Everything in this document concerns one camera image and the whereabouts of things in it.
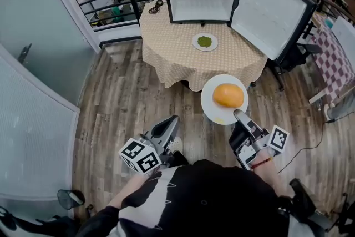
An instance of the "person's hand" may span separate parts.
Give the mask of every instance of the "person's hand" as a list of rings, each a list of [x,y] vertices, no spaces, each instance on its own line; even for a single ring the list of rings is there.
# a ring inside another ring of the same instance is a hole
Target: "person's hand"
[[[264,148],[257,153],[256,158],[250,164],[256,165],[268,158],[270,158],[270,154],[267,151],[267,148]],[[272,160],[256,167],[253,171],[263,179],[265,183],[272,186],[277,195],[286,195],[285,190],[281,186],[276,166]]]
[[[137,191],[144,183],[148,180],[147,175],[143,174],[135,174],[123,187],[122,191],[120,191],[112,201],[108,204],[109,206],[113,206],[115,208],[121,209],[122,201],[129,196],[130,194]]]

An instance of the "black cable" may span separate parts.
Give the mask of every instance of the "black cable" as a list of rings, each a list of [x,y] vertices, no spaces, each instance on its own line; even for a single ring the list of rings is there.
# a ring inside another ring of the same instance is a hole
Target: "black cable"
[[[157,14],[158,11],[160,10],[160,6],[163,6],[164,2],[162,0],[157,0],[155,2],[155,6],[151,9],[148,10],[149,14]]]
[[[296,158],[296,156],[299,155],[299,153],[300,153],[302,150],[315,149],[315,148],[317,148],[317,147],[321,144],[321,142],[322,142],[322,140],[323,140],[323,130],[324,130],[324,125],[325,125],[325,124],[334,123],[334,122],[336,122],[337,120],[341,120],[341,119],[343,119],[343,118],[345,118],[345,117],[347,117],[347,116],[349,116],[349,115],[351,115],[351,114],[353,114],[353,113],[355,113],[355,111],[354,111],[354,112],[351,112],[351,113],[348,113],[347,115],[345,115],[345,116],[343,116],[343,117],[340,117],[340,118],[338,118],[338,119],[331,119],[331,120],[329,120],[329,121],[323,123],[323,124],[322,124],[321,140],[318,142],[318,144],[317,144],[315,147],[304,147],[304,148],[301,148],[301,149],[296,153],[296,155],[292,157],[291,161],[288,162],[288,163],[286,164],[286,166],[283,167],[280,171],[278,171],[278,174],[281,173],[281,172],[284,170],[284,168],[286,168],[287,166],[289,166],[289,165],[291,164],[291,162],[294,160],[294,158]]]

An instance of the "beige tablecloth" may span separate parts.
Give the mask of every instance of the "beige tablecloth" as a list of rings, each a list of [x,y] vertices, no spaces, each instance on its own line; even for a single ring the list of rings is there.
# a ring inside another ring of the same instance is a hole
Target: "beige tablecloth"
[[[190,89],[202,90],[215,75],[229,74],[243,82],[246,88],[256,81],[267,57],[226,24],[171,24],[166,3],[157,14],[147,4],[140,18],[143,38],[143,61],[155,67],[160,82],[168,88],[182,80]],[[211,33],[218,40],[214,51],[199,51],[192,45],[198,33]]]

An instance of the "red and white checkered cloth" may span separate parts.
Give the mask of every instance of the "red and white checkered cloth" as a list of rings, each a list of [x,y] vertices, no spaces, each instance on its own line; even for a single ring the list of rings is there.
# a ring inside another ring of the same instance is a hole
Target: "red and white checkered cloth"
[[[325,25],[326,16],[314,13],[321,24],[311,37],[309,44],[318,44],[322,52],[315,54],[316,64],[326,82],[326,94],[333,101],[346,84],[355,82],[355,73],[346,54],[331,29]]]

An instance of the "open fridge door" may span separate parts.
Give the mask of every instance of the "open fridge door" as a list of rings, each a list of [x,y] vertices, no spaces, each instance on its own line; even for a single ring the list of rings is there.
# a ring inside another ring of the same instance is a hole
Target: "open fridge door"
[[[230,26],[275,60],[298,40],[314,7],[312,0],[234,0]]]

